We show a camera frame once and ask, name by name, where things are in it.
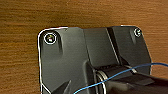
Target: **wood grain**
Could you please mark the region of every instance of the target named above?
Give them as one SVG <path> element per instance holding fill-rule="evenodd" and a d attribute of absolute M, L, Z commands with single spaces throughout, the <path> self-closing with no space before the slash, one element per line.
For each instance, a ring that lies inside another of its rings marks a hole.
<path fill-rule="evenodd" d="M 167 0 L 0 0 L 0 94 L 39 94 L 37 35 L 45 28 L 136 25 L 153 62 L 168 63 Z M 168 79 L 168 68 L 152 75 Z"/>

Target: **black device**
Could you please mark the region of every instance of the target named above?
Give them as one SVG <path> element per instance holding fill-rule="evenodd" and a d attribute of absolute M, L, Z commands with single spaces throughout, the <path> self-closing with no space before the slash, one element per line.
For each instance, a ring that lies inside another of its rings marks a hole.
<path fill-rule="evenodd" d="M 142 31 L 136 26 L 45 29 L 38 35 L 38 50 L 42 94 L 73 94 L 119 71 L 151 63 Z M 132 70 L 79 94 L 108 94 L 111 83 L 116 85 L 114 81 L 122 82 L 121 79 L 130 79 L 132 76 L 152 78 L 144 77 L 141 73 L 149 75 L 150 66 Z"/>

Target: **screw head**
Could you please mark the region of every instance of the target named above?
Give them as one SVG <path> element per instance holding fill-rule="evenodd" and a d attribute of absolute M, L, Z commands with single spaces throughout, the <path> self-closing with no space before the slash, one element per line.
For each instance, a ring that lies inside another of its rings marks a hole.
<path fill-rule="evenodd" d="M 134 30 L 134 34 L 135 34 L 135 36 L 140 37 L 142 35 L 142 31 L 139 28 L 136 28 Z"/>
<path fill-rule="evenodd" d="M 56 35 L 54 33 L 47 33 L 45 36 L 44 36 L 44 41 L 47 43 L 47 44 L 54 44 L 55 41 L 56 41 Z"/>

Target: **cable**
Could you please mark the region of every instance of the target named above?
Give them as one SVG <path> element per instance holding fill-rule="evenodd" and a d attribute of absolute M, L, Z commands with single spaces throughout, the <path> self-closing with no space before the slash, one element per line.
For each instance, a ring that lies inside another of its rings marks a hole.
<path fill-rule="evenodd" d="M 114 77 L 116 77 L 116 76 L 122 74 L 122 73 L 128 72 L 128 71 L 130 71 L 130 70 L 132 70 L 132 69 L 136 69 L 136 68 L 139 68 L 139 67 L 145 67 L 145 66 L 151 66 L 151 65 L 162 65 L 162 66 L 168 67 L 168 64 L 165 64 L 165 63 L 146 63 L 146 64 L 141 64 L 141 65 L 132 67 L 132 68 L 130 68 L 130 69 L 126 69 L 126 70 L 124 70 L 124 71 L 121 71 L 121 72 L 119 72 L 119 73 L 117 73 L 117 74 L 115 74 L 115 75 L 109 77 L 108 79 L 106 79 L 106 80 L 104 80 L 104 81 L 102 81 L 102 82 L 99 82 L 99 83 L 96 83 L 96 84 L 93 84 L 93 85 L 90 85 L 90 86 L 86 86 L 86 87 L 84 87 L 84 88 L 81 88 L 81 89 L 75 91 L 73 94 L 77 94 L 78 92 L 80 92 L 80 91 L 82 91 L 82 90 L 85 90 L 85 89 L 88 89 L 88 88 L 90 88 L 90 87 L 94 87 L 94 86 L 100 85 L 100 84 L 102 84 L 102 83 L 104 83 L 104 82 L 106 82 L 106 81 L 108 81 L 108 80 L 110 80 L 110 79 L 112 79 L 112 78 L 114 78 Z"/>

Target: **screw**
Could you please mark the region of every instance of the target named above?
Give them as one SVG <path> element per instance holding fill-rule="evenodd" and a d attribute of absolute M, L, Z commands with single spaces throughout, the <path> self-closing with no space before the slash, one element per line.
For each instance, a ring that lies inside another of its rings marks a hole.
<path fill-rule="evenodd" d="M 55 41 L 56 41 L 56 35 L 53 34 L 53 33 L 47 33 L 45 36 L 44 36 L 44 40 L 47 44 L 54 44 Z"/>
<path fill-rule="evenodd" d="M 136 28 L 134 30 L 134 34 L 135 34 L 135 36 L 140 37 L 142 35 L 142 31 L 139 28 Z"/>

